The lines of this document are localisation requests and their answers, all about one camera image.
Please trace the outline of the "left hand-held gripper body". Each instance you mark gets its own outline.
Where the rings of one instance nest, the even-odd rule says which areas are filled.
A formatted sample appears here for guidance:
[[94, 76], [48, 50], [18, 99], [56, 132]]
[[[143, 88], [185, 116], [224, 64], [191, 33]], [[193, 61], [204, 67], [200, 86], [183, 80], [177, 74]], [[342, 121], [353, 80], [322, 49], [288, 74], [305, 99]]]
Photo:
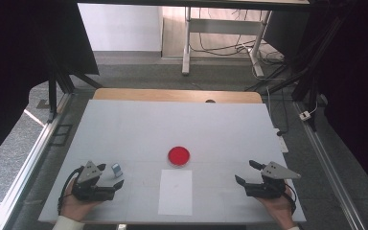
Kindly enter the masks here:
[[72, 194], [80, 201], [112, 200], [115, 194], [113, 187], [99, 187], [97, 182], [103, 171], [92, 161], [88, 161], [76, 178]]

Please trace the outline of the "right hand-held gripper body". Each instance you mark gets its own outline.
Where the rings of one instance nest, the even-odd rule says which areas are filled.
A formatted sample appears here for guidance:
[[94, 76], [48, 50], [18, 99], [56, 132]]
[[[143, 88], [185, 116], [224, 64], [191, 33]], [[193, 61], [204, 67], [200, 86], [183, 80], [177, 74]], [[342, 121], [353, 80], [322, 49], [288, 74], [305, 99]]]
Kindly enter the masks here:
[[247, 196], [274, 199], [286, 192], [286, 179], [299, 179], [301, 175], [273, 161], [265, 165], [260, 171], [263, 182], [261, 184], [245, 184]]

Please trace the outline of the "red petri dish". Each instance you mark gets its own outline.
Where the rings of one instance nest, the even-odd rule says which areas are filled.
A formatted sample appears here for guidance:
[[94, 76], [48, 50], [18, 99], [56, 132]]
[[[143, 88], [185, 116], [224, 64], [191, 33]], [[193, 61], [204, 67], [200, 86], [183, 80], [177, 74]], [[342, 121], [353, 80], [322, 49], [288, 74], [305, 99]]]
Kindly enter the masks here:
[[168, 152], [169, 163], [175, 167], [184, 167], [190, 160], [191, 154], [184, 147], [173, 147]]

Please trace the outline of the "person's right hand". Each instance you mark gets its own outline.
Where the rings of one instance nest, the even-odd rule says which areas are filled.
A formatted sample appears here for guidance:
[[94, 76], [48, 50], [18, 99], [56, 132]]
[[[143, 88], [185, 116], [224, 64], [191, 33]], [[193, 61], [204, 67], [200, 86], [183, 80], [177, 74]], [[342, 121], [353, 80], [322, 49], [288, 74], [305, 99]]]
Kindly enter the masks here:
[[258, 197], [258, 200], [282, 230], [297, 226], [292, 219], [291, 204], [284, 196], [274, 199]]

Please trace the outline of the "person's left hand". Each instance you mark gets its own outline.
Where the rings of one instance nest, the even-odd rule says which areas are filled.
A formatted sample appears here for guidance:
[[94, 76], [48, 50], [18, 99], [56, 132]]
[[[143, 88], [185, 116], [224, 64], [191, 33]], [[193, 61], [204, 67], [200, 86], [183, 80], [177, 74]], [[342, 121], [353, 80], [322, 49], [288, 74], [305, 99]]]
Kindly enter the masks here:
[[74, 180], [71, 180], [65, 190], [65, 197], [62, 200], [60, 215], [78, 222], [84, 218], [97, 206], [100, 201], [80, 201], [72, 194]]

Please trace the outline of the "white power strip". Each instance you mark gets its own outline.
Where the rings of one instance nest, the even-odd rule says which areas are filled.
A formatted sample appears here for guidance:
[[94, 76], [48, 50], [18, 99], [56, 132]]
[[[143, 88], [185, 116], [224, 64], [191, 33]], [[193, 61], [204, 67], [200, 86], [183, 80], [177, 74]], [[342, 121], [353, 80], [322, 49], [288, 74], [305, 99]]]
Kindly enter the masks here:
[[279, 145], [282, 153], [288, 153], [288, 147], [283, 137], [284, 132], [281, 131], [279, 128], [274, 128], [275, 134], [279, 139]]

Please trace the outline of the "white paper sheet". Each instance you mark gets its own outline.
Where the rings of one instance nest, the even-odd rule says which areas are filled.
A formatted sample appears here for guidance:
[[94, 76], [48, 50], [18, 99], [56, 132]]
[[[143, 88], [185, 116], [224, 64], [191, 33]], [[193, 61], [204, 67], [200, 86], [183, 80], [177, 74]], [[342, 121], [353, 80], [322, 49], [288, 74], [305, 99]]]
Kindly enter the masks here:
[[193, 172], [163, 170], [160, 179], [159, 215], [191, 216], [193, 214]]

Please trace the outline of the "large white board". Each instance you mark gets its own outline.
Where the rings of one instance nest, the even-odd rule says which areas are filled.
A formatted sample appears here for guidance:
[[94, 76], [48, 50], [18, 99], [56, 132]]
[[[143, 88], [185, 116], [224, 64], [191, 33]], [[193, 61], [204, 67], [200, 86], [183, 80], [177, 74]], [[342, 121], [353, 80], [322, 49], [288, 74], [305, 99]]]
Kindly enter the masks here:
[[[184, 167], [169, 163], [168, 152], [184, 147]], [[249, 183], [261, 174], [249, 165], [284, 164], [279, 139], [262, 103], [167, 103], [92, 100], [82, 115], [40, 220], [58, 217], [58, 197], [69, 174], [87, 161], [106, 164], [102, 186], [117, 182], [110, 167], [122, 168], [124, 185], [97, 206], [88, 223], [256, 224], [271, 220], [263, 205], [246, 195], [235, 176]], [[159, 215], [163, 170], [193, 172], [193, 214]]]

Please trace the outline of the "black metal stand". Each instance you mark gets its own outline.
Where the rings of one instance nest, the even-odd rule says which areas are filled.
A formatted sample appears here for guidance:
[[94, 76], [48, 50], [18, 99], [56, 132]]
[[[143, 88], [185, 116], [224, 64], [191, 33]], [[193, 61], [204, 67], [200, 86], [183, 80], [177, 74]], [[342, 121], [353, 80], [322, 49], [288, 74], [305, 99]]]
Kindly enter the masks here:
[[294, 102], [302, 102], [309, 96], [308, 111], [310, 117], [305, 123], [313, 131], [317, 131], [315, 125], [315, 111], [317, 109], [318, 80], [320, 73], [320, 61], [329, 49], [335, 35], [343, 24], [346, 13], [353, 0], [315, 0], [304, 12], [314, 15], [312, 23], [317, 26], [314, 38], [290, 63], [296, 64], [297, 71], [281, 83], [268, 87], [264, 96], [275, 93], [292, 83], [297, 86], [291, 93]]
[[57, 104], [57, 86], [60, 87], [63, 93], [71, 94], [75, 90], [75, 85], [73, 84], [71, 77], [75, 76], [78, 79], [86, 82], [88, 85], [94, 87], [95, 89], [103, 88], [101, 84], [90, 79], [87, 75], [82, 73], [81, 71], [77, 71], [76, 69], [63, 65], [61, 67], [54, 66], [51, 68], [51, 72], [49, 74], [49, 119], [48, 122], [52, 123], [58, 114], [58, 104]]

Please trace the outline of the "black curtain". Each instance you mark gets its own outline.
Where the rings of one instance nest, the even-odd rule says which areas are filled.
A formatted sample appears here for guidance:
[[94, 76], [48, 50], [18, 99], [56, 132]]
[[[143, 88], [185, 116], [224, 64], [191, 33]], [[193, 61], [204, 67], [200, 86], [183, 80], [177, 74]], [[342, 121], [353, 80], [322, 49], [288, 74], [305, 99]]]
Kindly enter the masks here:
[[368, 0], [353, 4], [319, 62], [325, 116], [368, 174]]
[[0, 0], [0, 146], [54, 64], [99, 73], [77, 0]]

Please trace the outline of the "aluminium rail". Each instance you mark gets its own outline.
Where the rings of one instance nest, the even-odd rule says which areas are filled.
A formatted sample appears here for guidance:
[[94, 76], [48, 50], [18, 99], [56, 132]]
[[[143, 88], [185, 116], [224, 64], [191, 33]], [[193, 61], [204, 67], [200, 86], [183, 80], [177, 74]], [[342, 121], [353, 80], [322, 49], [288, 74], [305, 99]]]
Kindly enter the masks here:
[[57, 104], [57, 115], [55, 115], [52, 120], [49, 120], [42, 125], [42, 129], [40, 130], [38, 137], [35, 139], [34, 145], [25, 158], [22, 167], [13, 179], [5, 197], [0, 202], [0, 230], [4, 230], [5, 226], [8, 224], [14, 212], [16, 203], [27, 186], [44, 149], [48, 145], [51, 136], [57, 128], [58, 122], [61, 119], [61, 114], [69, 103], [71, 97], [72, 95], [70, 93], [64, 93]]
[[367, 230], [357, 207], [355, 206], [347, 189], [343, 185], [329, 154], [325, 150], [322, 140], [306, 122], [302, 122], [302, 125], [307, 133], [321, 167], [332, 187], [333, 194], [338, 202], [338, 205], [342, 210], [345, 219], [350, 225], [350, 228], [352, 230]]

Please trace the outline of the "white desk frame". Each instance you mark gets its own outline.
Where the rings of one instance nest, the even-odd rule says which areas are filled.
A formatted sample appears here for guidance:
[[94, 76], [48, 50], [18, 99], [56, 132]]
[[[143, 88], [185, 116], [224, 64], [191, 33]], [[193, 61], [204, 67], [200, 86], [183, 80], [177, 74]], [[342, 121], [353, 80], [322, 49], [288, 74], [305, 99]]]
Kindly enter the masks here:
[[252, 48], [247, 48], [246, 52], [252, 62], [252, 68], [257, 78], [264, 76], [263, 69], [258, 59], [265, 29], [271, 15], [271, 11], [264, 11], [260, 21], [247, 20], [223, 20], [192, 18], [191, 8], [185, 8], [185, 43], [182, 60], [182, 75], [188, 76], [190, 73], [190, 35], [198, 34], [218, 34], [218, 35], [254, 35], [255, 43]]

